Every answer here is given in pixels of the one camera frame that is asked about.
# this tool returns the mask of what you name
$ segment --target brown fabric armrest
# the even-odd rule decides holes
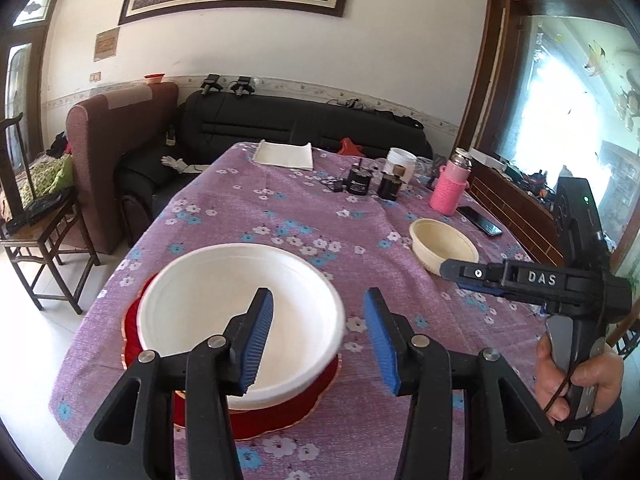
[[[174,113],[172,82],[99,94],[75,105],[66,117],[74,179],[89,234],[98,252],[111,253],[122,239],[113,171],[119,158],[164,132]],[[81,244],[78,233],[68,242]]]

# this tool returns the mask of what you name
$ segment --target black cable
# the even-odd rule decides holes
[[[600,327],[600,324],[602,323],[602,320],[604,319],[604,311],[606,310],[607,307],[607,281],[606,281],[606,274],[605,271],[602,271],[602,306],[600,307],[600,315],[598,316],[598,321],[596,322],[595,327],[593,328],[593,336],[591,337],[591,339],[596,339],[598,336],[598,329]],[[576,359],[574,361],[574,364],[572,364],[569,369],[567,370],[566,375],[564,376],[564,380],[562,380],[562,383],[560,383],[560,386],[558,386],[558,389],[556,390],[556,392],[553,394],[553,396],[551,397],[551,400],[549,400],[549,402],[546,404],[545,409],[543,410],[545,413],[549,411],[549,409],[551,409],[551,406],[554,404],[554,402],[556,402],[556,399],[558,397],[560,397],[560,394],[562,393],[562,390],[564,390],[564,387],[567,386],[567,384],[569,383],[569,380],[571,379],[571,376],[574,374],[575,369],[582,363],[581,356],[578,356],[578,359]]]

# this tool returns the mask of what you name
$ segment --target sleeve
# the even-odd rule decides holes
[[[610,457],[620,447],[622,402],[620,398],[602,415],[591,419],[581,442],[568,442],[567,447],[584,480],[596,480]]]

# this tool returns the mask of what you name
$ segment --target brown cap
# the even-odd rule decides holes
[[[404,166],[400,166],[399,164],[394,165],[395,176],[404,176],[405,171],[406,171],[406,168]]]

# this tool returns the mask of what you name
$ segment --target white tiled floor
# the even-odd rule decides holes
[[[100,254],[100,267],[89,274],[80,298],[87,311],[102,285],[126,254],[125,246],[114,255]],[[75,290],[88,256],[63,256],[60,273]],[[20,264],[31,281],[38,264]],[[36,291],[60,294],[45,270]],[[54,380],[83,316],[62,301],[46,301],[39,312],[20,284],[4,250],[0,250],[0,418],[16,444],[44,480],[56,480],[72,449],[47,405]]]

